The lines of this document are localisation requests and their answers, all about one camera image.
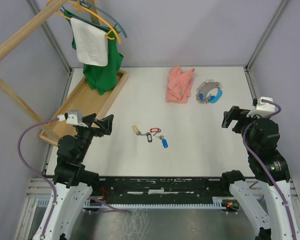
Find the keyring holder with blue handle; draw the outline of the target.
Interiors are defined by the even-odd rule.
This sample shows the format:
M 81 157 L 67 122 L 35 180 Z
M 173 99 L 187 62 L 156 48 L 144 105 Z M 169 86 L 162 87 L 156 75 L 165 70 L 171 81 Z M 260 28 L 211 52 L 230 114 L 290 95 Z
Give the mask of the keyring holder with blue handle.
M 215 104 L 223 95 L 220 82 L 207 79 L 196 89 L 196 100 L 200 104 Z

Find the red tagged key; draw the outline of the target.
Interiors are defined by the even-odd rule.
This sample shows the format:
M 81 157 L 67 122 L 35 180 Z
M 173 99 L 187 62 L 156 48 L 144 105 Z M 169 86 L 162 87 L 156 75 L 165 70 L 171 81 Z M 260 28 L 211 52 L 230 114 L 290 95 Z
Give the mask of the red tagged key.
M 153 138 L 158 138 L 157 134 L 160 133 L 162 130 L 158 127 L 153 127 L 149 131 L 152 134 Z

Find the blue tagged key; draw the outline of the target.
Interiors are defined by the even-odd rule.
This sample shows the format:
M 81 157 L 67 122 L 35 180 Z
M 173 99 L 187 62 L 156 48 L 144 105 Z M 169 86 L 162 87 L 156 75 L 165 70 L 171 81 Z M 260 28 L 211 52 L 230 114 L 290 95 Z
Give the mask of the blue tagged key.
M 168 142 L 165 137 L 163 135 L 160 135 L 158 138 L 161 140 L 163 147 L 168 148 Z

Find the black tagged key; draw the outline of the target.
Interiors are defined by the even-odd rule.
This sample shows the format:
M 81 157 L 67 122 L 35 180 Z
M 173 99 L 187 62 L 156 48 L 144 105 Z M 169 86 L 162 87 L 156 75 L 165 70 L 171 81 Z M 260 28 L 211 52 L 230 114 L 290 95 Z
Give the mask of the black tagged key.
M 148 143 L 151 143 L 153 141 L 152 134 L 150 132 L 141 133 L 140 136 L 145 136 Z

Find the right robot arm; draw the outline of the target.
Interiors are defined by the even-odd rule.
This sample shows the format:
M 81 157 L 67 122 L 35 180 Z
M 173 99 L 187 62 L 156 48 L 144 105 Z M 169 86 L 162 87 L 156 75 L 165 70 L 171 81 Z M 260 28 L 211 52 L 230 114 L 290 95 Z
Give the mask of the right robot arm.
M 279 126 L 269 116 L 249 114 L 233 106 L 223 114 L 222 128 L 236 121 L 233 132 L 241 134 L 248 163 L 261 189 L 266 208 L 251 192 L 239 170 L 224 172 L 221 193 L 232 195 L 247 216 L 257 240 L 300 240 L 300 230 L 291 199 L 291 176 L 285 158 L 277 150 Z

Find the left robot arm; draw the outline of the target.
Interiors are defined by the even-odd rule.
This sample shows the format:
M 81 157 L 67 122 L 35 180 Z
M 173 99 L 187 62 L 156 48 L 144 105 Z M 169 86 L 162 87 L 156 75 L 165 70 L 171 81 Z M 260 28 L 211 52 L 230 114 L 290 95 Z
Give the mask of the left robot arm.
M 114 115 L 97 119 L 95 113 L 83 116 L 81 111 L 71 110 L 56 119 L 72 125 L 76 134 L 57 142 L 57 164 L 49 182 L 52 193 L 34 240 L 70 239 L 84 203 L 101 189 L 99 174 L 86 170 L 83 160 L 93 138 L 111 135 Z

